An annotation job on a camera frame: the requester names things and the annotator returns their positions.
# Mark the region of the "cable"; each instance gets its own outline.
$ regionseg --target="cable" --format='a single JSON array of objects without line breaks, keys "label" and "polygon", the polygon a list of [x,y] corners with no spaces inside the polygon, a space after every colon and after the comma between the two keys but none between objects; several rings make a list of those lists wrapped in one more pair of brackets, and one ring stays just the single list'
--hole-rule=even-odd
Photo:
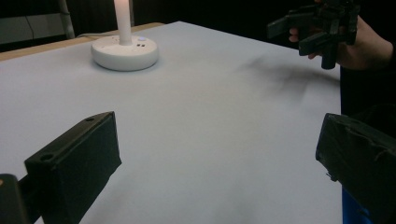
[{"label": "cable", "polygon": [[27,16],[25,16],[25,19],[27,21],[27,24],[29,25],[30,32],[32,33],[32,40],[34,40],[35,39],[35,31],[33,30],[32,24],[30,24],[29,19],[27,18]]},{"label": "cable", "polygon": [[111,34],[82,34],[82,35],[78,35],[77,37],[83,37],[83,36],[110,36],[110,35]]}]

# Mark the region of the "white lamp base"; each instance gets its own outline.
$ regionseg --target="white lamp base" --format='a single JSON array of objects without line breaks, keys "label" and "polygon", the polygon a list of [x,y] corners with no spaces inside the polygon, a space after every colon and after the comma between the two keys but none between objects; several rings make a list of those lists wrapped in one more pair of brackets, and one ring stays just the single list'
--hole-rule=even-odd
[{"label": "white lamp base", "polygon": [[157,44],[132,35],[132,45],[120,45],[118,35],[106,36],[92,43],[93,59],[101,66],[117,71],[134,71],[154,65],[159,56]]}]

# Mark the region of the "white table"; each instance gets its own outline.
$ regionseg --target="white table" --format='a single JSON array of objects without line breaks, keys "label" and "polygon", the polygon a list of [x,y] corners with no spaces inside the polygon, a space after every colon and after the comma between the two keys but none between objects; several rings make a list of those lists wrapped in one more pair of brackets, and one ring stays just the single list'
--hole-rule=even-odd
[{"label": "white table", "polygon": [[315,160],[338,67],[181,21],[135,35],[159,45],[149,69],[106,70],[91,43],[0,62],[1,173],[22,178],[33,153],[115,111],[123,164],[81,223],[342,223],[341,185]]}]

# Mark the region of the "lamp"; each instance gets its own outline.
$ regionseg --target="lamp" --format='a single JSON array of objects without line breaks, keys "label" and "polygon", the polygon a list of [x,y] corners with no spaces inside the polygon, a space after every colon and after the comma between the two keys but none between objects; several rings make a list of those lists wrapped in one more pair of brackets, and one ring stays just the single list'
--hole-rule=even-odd
[{"label": "lamp", "polygon": [[117,71],[142,70],[154,65],[159,56],[157,44],[131,34],[129,0],[114,0],[120,35],[99,38],[92,43],[93,60]]}]

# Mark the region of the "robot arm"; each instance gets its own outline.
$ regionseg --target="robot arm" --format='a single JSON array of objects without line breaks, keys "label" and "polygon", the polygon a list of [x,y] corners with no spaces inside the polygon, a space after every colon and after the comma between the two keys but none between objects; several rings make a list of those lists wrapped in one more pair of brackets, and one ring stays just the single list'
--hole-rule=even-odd
[{"label": "robot arm", "polygon": [[[273,38],[299,29],[299,54],[322,52],[322,68],[333,69],[336,63],[338,43],[355,43],[360,6],[353,0],[323,0],[312,6],[290,10],[285,17],[267,24],[267,37]],[[309,35],[309,30],[318,28],[321,32]]]}]

